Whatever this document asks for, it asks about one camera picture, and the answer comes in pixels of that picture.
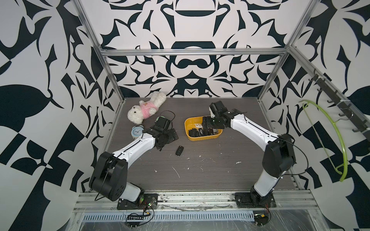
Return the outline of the black flip key slanted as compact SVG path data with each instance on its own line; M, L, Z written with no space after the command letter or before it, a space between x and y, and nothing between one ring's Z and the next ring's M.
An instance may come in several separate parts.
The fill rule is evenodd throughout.
M181 156L182 152L184 151L184 147L182 145L179 145L179 147L177 148L175 154L179 157Z

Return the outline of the yellow plastic storage box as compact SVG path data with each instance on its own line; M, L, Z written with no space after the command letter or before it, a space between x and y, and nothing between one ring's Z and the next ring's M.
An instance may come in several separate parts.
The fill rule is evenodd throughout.
M210 140L210 139L216 139L218 138L223 130L218 129L219 133L214 135L212 128L207 126L207 121L206 121L207 116L199 116L199 117L191 117L185 120L185 131L187 138L190 141L203 141L203 140ZM194 124L199 123L203 125L203 128L196 128ZM189 136L188 131L196 128L199 130L200 136L193 138Z

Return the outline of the black car key top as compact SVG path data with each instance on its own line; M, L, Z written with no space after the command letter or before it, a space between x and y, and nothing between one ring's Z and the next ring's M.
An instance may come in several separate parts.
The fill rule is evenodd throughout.
M196 137L200 136L199 130L196 129L196 128L193 128L193 129L189 130L188 133L189 133L189 136L193 137L193 138L196 138Z

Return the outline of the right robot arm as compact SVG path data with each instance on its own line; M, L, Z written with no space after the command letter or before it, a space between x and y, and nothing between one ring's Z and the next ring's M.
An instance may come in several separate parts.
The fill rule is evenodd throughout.
M278 135L248 119L237 109L228 110L222 101L211 103L208 128L231 128L240 132L264 151L263 171L251 188L251 196L262 200L269 196L279 179L296 164L293 143L289 135Z

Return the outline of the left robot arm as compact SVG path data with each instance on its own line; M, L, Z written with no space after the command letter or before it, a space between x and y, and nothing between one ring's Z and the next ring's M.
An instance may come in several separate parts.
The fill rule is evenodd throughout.
M98 158L89 188L110 201L127 200L138 205L143 203L144 190L127 182L128 169L145 152L162 148L178 139L172 121L158 117L154 125L122 149L113 153L104 152Z

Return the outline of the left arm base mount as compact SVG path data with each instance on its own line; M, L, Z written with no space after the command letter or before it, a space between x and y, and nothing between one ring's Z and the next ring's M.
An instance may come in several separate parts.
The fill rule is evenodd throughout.
M158 205L158 197L159 195L157 193L144 193L140 195L135 202L120 198L118 200L117 210L138 210L145 209L146 206L156 209Z

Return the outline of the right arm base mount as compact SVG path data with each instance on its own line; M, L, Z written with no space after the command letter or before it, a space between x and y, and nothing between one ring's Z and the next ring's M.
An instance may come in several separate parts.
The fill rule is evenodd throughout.
M270 192L262 197L257 192L235 193L235 201L238 208L276 208L277 204L273 193Z

